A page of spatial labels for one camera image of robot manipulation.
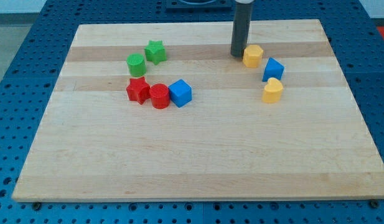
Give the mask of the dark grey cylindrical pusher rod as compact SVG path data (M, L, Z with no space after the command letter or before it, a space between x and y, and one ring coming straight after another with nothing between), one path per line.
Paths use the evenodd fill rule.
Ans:
M252 8L253 0L236 0L230 49L230 53L234 57L241 58L246 48Z

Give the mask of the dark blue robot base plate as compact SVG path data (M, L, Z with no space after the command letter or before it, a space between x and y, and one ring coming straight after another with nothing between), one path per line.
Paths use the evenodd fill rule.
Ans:
M166 11L210 11L232 9L231 0L165 0Z

